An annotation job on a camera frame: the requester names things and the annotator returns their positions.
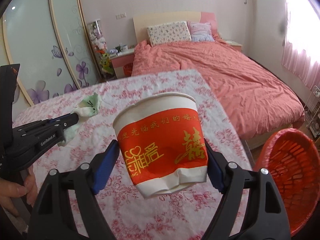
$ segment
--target pillow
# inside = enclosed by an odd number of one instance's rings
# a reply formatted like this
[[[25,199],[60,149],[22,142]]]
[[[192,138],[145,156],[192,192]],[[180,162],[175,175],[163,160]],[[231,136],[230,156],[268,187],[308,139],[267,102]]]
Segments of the pillow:
[[[211,23],[194,23],[188,21],[192,41],[214,41],[211,32]]]
[[[174,41],[191,41],[186,21],[149,26],[147,30],[151,46]]]

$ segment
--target wire shelf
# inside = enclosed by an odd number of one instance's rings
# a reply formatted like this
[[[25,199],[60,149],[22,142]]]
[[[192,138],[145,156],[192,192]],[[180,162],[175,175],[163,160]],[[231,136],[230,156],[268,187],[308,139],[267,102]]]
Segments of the wire shelf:
[[[320,122],[320,89],[314,86],[308,101],[304,107],[305,120],[307,128],[309,128],[316,138],[320,134],[320,129],[316,129],[316,123]]]

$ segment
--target frosted glass door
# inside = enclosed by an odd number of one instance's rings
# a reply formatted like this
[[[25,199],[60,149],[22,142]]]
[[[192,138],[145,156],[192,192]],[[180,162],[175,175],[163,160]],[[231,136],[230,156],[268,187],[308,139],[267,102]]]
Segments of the frosted glass door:
[[[58,46],[48,0],[12,0],[6,27],[13,62],[21,64],[19,77],[35,104],[76,89]]]
[[[6,54],[4,39],[2,35],[2,18],[0,18],[0,66],[8,65],[9,60]],[[14,92],[14,100],[12,105],[12,121],[14,121],[18,114],[20,114],[24,109],[28,108],[30,105],[24,98],[23,94],[20,91],[19,86]]]
[[[99,79],[82,25],[77,0],[52,0],[56,24],[68,59],[81,87]]]

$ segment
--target pink floral pattern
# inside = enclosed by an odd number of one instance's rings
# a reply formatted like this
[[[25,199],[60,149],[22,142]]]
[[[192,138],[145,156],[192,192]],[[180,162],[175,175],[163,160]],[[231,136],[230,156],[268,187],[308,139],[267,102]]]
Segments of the pink floral pattern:
[[[149,26],[147,31],[151,46],[174,41],[191,41],[186,21]]]
[[[34,164],[38,188],[52,168],[60,172],[90,162],[105,151],[116,138],[112,122],[126,106],[141,98],[164,91],[186,93],[196,99],[204,137],[213,150],[223,153],[228,161],[250,169],[238,135],[211,89],[196,70],[136,76],[76,90],[49,99],[23,111],[14,127],[39,119],[55,118],[70,113],[86,96],[94,92],[102,97],[100,113],[90,118],[66,146],[51,148]],[[86,235],[74,192],[70,192],[73,216],[78,231]],[[245,191],[232,233],[237,233],[246,209]],[[104,190],[96,196],[112,232],[119,240],[201,239],[221,200],[221,194],[206,183],[173,195],[143,199],[132,184],[122,155],[116,161]]]

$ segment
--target human hand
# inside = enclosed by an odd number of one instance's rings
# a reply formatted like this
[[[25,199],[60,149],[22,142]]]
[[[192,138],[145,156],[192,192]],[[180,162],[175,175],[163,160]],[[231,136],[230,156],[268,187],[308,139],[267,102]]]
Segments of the human hand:
[[[0,204],[12,215],[18,217],[19,212],[13,205],[10,197],[22,197],[27,195],[27,203],[33,206],[38,195],[38,189],[36,185],[36,177],[33,173],[33,166],[28,168],[28,176],[26,177],[23,186],[18,183],[7,181],[0,178]]]

